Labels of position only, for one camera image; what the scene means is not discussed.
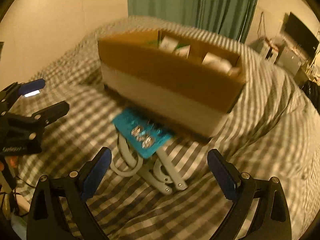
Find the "silver mini fridge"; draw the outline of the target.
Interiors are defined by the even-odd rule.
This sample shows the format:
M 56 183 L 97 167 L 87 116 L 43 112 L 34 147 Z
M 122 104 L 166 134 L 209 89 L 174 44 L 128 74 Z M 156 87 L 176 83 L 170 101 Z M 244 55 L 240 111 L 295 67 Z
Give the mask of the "silver mini fridge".
M 276 65 L 283 68 L 293 77 L 298 73 L 302 60 L 288 46 L 280 46 Z

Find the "beige tape roll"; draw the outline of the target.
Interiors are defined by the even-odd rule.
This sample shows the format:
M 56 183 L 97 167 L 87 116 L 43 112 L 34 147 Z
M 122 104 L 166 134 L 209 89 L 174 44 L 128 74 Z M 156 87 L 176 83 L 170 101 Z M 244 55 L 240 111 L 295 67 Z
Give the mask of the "beige tape roll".
M 202 64 L 213 67 L 215 70 L 223 73 L 229 73 L 232 65 L 227 59 L 223 59 L 215 54 L 207 53 L 202 61 Z

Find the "green white medicine box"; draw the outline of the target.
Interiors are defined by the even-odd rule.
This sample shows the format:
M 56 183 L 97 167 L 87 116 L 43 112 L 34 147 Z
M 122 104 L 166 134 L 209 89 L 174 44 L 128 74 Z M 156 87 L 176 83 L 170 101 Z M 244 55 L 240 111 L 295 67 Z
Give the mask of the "green white medicine box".
M 189 57 L 190 45 L 182 44 L 172 37 L 164 36 L 157 41 L 147 42 L 147 45 L 182 58 Z

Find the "white smartphone lit screen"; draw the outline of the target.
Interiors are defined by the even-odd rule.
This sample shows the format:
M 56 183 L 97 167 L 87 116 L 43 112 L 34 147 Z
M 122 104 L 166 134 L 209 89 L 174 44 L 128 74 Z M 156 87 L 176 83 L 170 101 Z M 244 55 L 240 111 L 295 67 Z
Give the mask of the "white smartphone lit screen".
M 35 91 L 32 91 L 32 92 L 29 92 L 27 94 L 24 94 L 24 97 L 25 98 L 28 98 L 28 97 L 31 97 L 31 96 L 35 96 L 37 94 L 40 94 L 40 91 L 39 90 L 35 90 Z

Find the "brown cardboard box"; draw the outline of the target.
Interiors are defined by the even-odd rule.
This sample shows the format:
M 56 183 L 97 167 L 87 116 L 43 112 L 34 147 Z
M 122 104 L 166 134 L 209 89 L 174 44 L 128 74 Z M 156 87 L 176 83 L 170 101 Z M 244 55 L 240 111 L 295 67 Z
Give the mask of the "brown cardboard box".
M 190 45 L 189 57 L 147 45 L 164 36 Z M 230 72 L 202 64 L 207 53 L 227 59 Z M 204 138 L 224 126 L 246 83 L 239 53 L 165 29 L 107 35 L 98 40 L 98 54 L 108 88 L 170 128 Z

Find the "teal curtain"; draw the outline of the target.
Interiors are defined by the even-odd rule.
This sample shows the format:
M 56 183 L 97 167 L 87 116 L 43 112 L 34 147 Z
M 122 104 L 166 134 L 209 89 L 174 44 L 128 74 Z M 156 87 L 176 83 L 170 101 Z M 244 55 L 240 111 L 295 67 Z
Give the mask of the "teal curtain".
M 129 15 L 152 16 L 244 43 L 258 0 L 127 0 Z

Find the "grey checkered bed duvet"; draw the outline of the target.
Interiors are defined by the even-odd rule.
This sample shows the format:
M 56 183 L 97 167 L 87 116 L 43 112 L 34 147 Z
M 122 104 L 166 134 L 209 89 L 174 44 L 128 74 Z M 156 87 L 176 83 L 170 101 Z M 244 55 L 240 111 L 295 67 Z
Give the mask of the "grey checkered bed duvet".
M 18 100 L 12 112 L 31 115 L 60 101 L 70 109 L 46 128 L 42 152 L 19 160 L 17 191 L 31 201 L 41 175 L 64 177 L 104 146 L 124 167 L 111 122 L 124 102 L 104 89 L 97 40 L 138 28 L 164 28 L 239 53 L 247 82 L 226 124 L 209 143 L 178 135 L 164 145 L 188 184 L 185 191 L 165 196 L 139 176 L 123 178 L 108 170 L 87 202 L 104 233 L 110 239 L 209 239 L 231 205 L 207 165 L 208 151 L 217 148 L 241 172 L 258 179 L 279 178 L 292 238 L 299 239 L 319 212 L 319 114 L 311 101 L 289 74 L 263 62 L 248 46 L 147 16 L 102 25 L 36 74 L 45 79 L 44 90 Z

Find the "white drawer cabinet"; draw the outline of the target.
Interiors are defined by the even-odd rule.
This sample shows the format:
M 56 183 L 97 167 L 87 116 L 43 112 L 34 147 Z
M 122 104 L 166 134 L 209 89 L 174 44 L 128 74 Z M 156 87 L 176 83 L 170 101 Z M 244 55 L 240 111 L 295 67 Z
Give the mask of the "white drawer cabinet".
M 279 48 L 267 38 L 260 38 L 252 43 L 252 48 L 265 60 L 275 63 Z

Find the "black wall television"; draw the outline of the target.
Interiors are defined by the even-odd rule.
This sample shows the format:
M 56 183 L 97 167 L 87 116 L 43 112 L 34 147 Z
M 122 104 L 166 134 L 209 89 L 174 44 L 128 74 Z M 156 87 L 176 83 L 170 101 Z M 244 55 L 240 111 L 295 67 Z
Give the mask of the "black wall television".
M 284 28 L 285 33 L 313 59 L 319 45 L 319 40 L 313 35 L 309 28 L 292 12 L 289 14 Z

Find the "black backpack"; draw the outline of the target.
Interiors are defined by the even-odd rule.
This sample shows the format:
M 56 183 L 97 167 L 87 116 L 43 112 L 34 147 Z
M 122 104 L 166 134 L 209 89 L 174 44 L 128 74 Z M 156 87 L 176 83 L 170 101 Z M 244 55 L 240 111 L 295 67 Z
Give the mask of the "black backpack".
M 319 85 L 308 80 L 302 85 L 301 89 L 305 93 L 305 95 L 310 99 L 315 109 L 319 111 L 319 104 L 320 104 Z

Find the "blue pill blister pack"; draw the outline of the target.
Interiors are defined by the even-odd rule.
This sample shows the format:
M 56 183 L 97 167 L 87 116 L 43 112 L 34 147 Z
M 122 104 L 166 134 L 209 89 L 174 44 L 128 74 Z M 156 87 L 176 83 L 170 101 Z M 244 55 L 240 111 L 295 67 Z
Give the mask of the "blue pill blister pack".
M 130 108 L 116 115 L 112 123 L 144 159 L 151 157 L 174 135 L 164 126 Z

